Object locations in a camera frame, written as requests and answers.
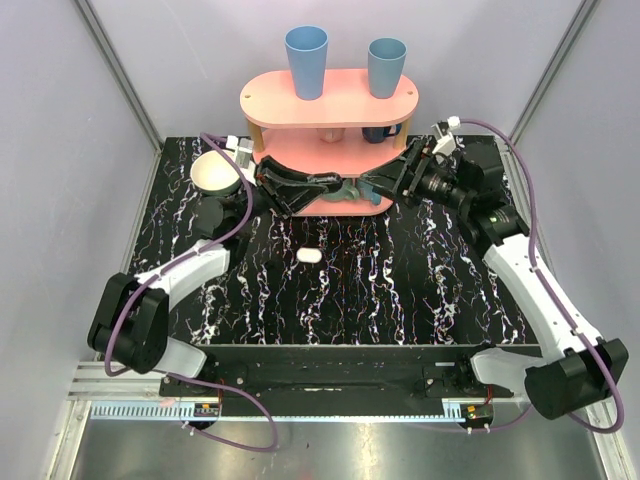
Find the white earbuds charging case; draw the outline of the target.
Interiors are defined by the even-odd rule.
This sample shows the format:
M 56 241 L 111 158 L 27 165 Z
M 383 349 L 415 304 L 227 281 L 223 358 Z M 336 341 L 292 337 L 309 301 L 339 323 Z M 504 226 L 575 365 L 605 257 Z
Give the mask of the white earbuds charging case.
M 296 252 L 296 258 L 301 263 L 316 264 L 322 260 L 322 252 L 318 248 L 301 247 Z

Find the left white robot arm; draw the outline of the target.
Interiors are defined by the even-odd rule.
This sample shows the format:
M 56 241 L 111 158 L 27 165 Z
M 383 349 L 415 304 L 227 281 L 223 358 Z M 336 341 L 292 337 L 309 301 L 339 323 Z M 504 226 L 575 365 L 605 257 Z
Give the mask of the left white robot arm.
M 99 301 L 87 343 L 124 370 L 178 375 L 190 393 L 203 396 L 214 388 L 216 372 L 205 365 L 202 350 L 170 337 L 171 311 L 240 262 L 248 245 L 245 224 L 268 211 L 292 216 L 340 190 L 343 179 L 336 173 L 295 171 L 270 156 L 247 174 L 215 152 L 200 156 L 190 177 L 201 193 L 192 224 L 196 243 L 148 272 L 113 275 Z

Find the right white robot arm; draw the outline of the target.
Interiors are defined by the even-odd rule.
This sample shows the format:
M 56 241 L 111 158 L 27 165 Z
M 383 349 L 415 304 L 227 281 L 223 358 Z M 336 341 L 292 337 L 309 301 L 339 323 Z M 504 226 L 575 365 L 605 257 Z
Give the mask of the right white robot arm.
M 540 357 L 484 347 L 454 371 L 457 390 L 472 397 L 500 386 L 526 396 L 549 420 L 618 399 L 629 352 L 580 314 L 540 259 L 532 228 L 505 199 L 498 150 L 474 143 L 452 155 L 455 171 L 445 169 L 443 154 L 421 137 L 360 179 L 396 202 L 430 200 L 454 211 L 463 239 L 506 286 L 534 332 Z

